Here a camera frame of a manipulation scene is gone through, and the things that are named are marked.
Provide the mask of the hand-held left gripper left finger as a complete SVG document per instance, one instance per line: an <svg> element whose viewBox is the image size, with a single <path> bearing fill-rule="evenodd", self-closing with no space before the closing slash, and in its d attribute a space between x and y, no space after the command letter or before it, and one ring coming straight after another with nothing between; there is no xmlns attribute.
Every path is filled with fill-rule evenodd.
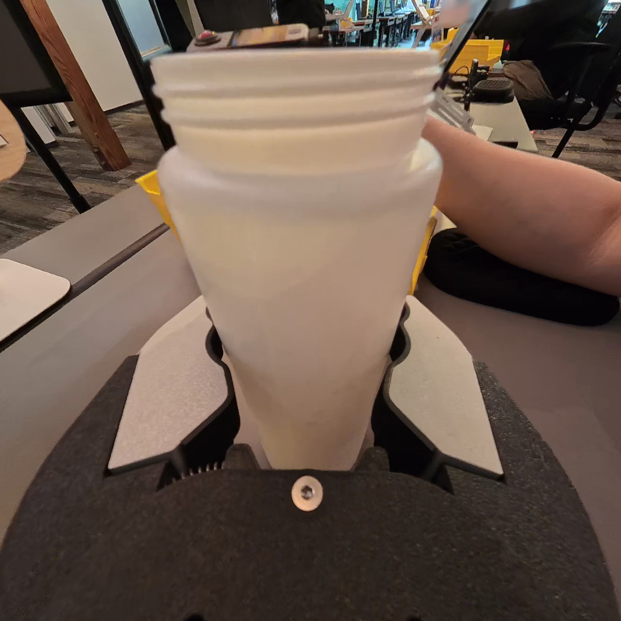
<svg viewBox="0 0 621 621"><path fill-rule="evenodd" d="M222 462L239 431L221 339L198 297L140 350L107 469L169 463L188 475Z"/></svg>

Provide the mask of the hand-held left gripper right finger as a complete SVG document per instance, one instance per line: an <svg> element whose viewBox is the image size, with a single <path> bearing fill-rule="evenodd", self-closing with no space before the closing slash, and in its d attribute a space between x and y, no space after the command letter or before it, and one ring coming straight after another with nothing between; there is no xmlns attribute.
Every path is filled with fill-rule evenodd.
<svg viewBox="0 0 621 621"><path fill-rule="evenodd" d="M450 467L504 477L473 358L413 296L394 334L371 430L392 473L439 481Z"/></svg>

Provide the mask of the white plastic bottle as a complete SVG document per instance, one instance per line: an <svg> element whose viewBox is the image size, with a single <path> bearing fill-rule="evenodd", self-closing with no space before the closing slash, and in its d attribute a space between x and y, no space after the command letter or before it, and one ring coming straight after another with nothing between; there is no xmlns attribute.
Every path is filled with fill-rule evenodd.
<svg viewBox="0 0 621 621"><path fill-rule="evenodd" d="M152 72L176 141L159 185L267 460L349 470L439 186L438 54L186 52Z"/></svg>

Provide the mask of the yellow plastic bin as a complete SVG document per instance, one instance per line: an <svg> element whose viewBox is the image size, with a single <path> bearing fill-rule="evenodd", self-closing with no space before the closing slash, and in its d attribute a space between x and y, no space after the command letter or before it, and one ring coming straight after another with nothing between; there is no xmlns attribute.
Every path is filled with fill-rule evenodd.
<svg viewBox="0 0 621 621"><path fill-rule="evenodd" d="M457 28L448 30L447 37L444 40L432 42L430 48L440 52L441 57L450 54L449 48L451 44L456 42L459 34ZM500 61L503 51L506 47L504 39L494 40L490 38L484 39L467 39L465 46L461 52L457 54L449 68L449 74L464 74L469 70L473 60L477 60L480 66L493 66Z"/></svg>
<svg viewBox="0 0 621 621"><path fill-rule="evenodd" d="M171 214L168 211L168 207L159 187L157 170L153 170L139 177L138 179L136 179L136 184L138 184L146 192L153 205L157 208L158 213L163 220L163 223L166 224L174 233L175 237L180 240L176 226L171 217ZM422 243L419 248L417 260L415 262L415 267L412 273L412 278L408 290L409 296L413 296L416 291L418 280L421 273L423 272L423 268L427 260L431 239L436 232L439 232L441 230L441 225L443 225L444 223L444 215L436 207L433 207L429 220L426 224L426 228L422 237Z"/></svg>

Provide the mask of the person's right forearm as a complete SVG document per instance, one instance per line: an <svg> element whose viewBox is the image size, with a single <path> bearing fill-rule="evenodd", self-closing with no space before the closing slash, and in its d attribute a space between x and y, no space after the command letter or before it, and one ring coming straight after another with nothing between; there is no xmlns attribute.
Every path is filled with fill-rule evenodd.
<svg viewBox="0 0 621 621"><path fill-rule="evenodd" d="M520 268L620 297L620 182L486 142L428 116L442 159L436 207L479 246Z"/></svg>

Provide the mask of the black wrist rest pad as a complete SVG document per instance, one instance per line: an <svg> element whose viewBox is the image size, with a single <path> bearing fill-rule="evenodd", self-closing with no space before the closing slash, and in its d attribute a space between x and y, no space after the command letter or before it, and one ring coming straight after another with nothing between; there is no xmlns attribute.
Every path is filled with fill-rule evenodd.
<svg viewBox="0 0 621 621"><path fill-rule="evenodd" d="M508 78L481 80L471 89L473 103L505 104L513 101L514 97L514 83Z"/></svg>
<svg viewBox="0 0 621 621"><path fill-rule="evenodd" d="M620 312L617 297L511 265L455 229L431 238L423 273L455 298L556 323L598 327Z"/></svg>

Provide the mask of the black framed glass panel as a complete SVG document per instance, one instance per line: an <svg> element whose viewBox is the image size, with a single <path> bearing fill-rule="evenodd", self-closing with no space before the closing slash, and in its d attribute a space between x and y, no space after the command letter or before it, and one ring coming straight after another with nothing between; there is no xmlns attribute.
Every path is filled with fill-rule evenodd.
<svg viewBox="0 0 621 621"><path fill-rule="evenodd" d="M137 103L140 96L162 147L167 150L175 145L175 139L169 125L161 118L162 104L152 92L154 81L149 66L151 57L170 51L157 4L154 1L137 5L129 5L128 1L102 1L102 4L120 46L120 51L113 51L111 41L107 43L108 51L112 52L113 67L120 70L120 86L116 95L108 97L110 106L120 109L129 102ZM147 22L139 27L138 33L140 41L147 44L146 60L130 30L130 25L136 24L137 17L146 18Z"/></svg>

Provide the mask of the white stand base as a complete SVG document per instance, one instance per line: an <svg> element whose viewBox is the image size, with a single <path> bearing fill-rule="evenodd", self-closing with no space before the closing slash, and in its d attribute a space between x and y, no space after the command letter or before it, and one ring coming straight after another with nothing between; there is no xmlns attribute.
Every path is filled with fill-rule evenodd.
<svg viewBox="0 0 621 621"><path fill-rule="evenodd" d="M58 275L1 259L1 341L65 298L70 282Z"/></svg>

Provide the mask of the open laptop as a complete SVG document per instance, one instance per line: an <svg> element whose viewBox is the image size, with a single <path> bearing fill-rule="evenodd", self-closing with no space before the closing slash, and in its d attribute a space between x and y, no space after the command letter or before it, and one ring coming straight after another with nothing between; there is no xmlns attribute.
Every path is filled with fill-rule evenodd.
<svg viewBox="0 0 621 621"><path fill-rule="evenodd" d="M433 18L435 30L453 27L457 31L450 42L440 50L440 75L433 87L433 100L429 114L452 127L471 132L473 120L454 99L449 97L446 86L450 79L450 69L466 45L470 35L480 23L491 1L440 1Z"/></svg>

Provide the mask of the wooden document board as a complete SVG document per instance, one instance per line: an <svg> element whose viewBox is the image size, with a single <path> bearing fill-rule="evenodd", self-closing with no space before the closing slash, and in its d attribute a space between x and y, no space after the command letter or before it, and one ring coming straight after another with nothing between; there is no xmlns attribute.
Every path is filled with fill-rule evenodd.
<svg viewBox="0 0 621 621"><path fill-rule="evenodd" d="M23 132L4 102L1 101L1 182L15 176L26 160Z"/></svg>

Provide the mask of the black office chair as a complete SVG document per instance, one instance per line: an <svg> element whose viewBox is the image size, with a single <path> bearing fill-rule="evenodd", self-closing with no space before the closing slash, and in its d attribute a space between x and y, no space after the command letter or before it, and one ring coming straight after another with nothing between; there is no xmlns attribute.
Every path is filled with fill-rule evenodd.
<svg viewBox="0 0 621 621"><path fill-rule="evenodd" d="M508 61L503 70L530 130L563 129L552 154L559 158L575 132L594 128L620 79L620 43L571 42L549 50L541 68Z"/></svg>

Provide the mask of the brown wooden post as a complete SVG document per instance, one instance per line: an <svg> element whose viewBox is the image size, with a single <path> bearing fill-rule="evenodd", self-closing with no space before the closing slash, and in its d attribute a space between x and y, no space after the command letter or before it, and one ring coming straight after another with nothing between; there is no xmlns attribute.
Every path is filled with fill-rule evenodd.
<svg viewBox="0 0 621 621"><path fill-rule="evenodd" d="M20 1L71 96L67 107L103 170L119 171L131 161L111 127L46 1Z"/></svg>

